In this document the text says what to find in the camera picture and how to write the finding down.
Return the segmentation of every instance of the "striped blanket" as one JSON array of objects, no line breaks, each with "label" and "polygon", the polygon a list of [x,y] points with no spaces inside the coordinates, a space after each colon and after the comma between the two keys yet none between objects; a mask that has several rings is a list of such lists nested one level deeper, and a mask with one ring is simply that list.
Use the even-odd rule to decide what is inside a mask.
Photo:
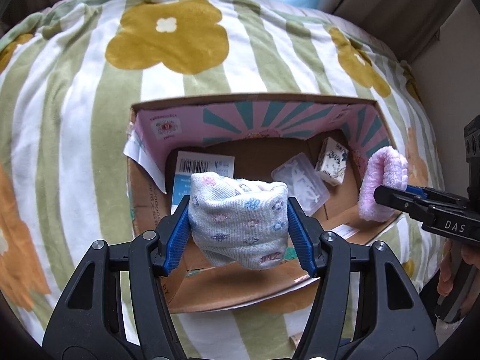
[{"label": "striped blanket", "polygon": [[[408,157],[410,183],[443,187],[409,67],[344,20],[261,0],[66,0],[0,40],[0,288],[38,342],[90,244],[133,236],[122,154],[130,105],[233,92],[373,99]],[[378,238],[420,290],[441,239],[404,215]],[[127,337],[137,342],[122,279]],[[289,357],[312,299],[295,297],[309,288],[173,320],[193,357]],[[351,299],[357,290],[352,280]],[[352,303],[345,337],[354,313]]]}]

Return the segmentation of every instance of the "screw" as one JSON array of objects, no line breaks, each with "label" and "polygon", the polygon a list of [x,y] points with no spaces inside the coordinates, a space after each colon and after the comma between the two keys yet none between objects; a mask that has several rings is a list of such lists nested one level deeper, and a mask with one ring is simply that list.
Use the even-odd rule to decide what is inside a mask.
[{"label": "screw", "polygon": [[323,233],[323,239],[327,241],[335,241],[337,239],[337,235],[333,231],[326,231]]},{"label": "screw", "polygon": [[377,241],[375,242],[375,247],[380,251],[384,251],[387,248],[387,244],[383,241]]},{"label": "screw", "polygon": [[157,233],[153,230],[147,230],[145,233],[142,234],[143,239],[154,239]]},{"label": "screw", "polygon": [[105,241],[104,241],[104,240],[101,240],[101,239],[95,241],[95,242],[92,244],[92,247],[93,247],[94,249],[97,249],[97,250],[98,250],[98,249],[102,249],[104,246],[105,246]]}]

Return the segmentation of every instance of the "white wall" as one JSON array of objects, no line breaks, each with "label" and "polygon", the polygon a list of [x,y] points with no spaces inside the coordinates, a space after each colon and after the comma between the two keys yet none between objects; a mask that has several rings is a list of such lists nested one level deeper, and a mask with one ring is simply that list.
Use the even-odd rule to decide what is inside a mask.
[{"label": "white wall", "polygon": [[480,14],[462,0],[440,29],[440,40],[412,64],[437,139],[445,189],[467,195],[463,128],[480,114]]}]

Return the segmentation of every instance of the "barcode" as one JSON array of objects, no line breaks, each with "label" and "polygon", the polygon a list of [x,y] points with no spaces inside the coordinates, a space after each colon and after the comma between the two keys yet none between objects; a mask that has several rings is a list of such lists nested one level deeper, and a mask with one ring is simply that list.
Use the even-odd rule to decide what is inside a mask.
[{"label": "barcode", "polygon": [[179,171],[183,173],[203,173],[208,170],[208,166],[210,165],[210,161],[202,161],[202,160],[180,160],[180,168]]}]

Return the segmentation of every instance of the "white sock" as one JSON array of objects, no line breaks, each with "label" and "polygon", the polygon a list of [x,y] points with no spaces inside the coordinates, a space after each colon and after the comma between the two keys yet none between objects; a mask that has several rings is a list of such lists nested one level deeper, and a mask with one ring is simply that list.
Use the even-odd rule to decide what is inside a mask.
[{"label": "white sock", "polygon": [[287,197],[285,183],[193,174],[188,207],[193,240],[214,266],[237,261],[250,269],[274,267],[287,249]]}]

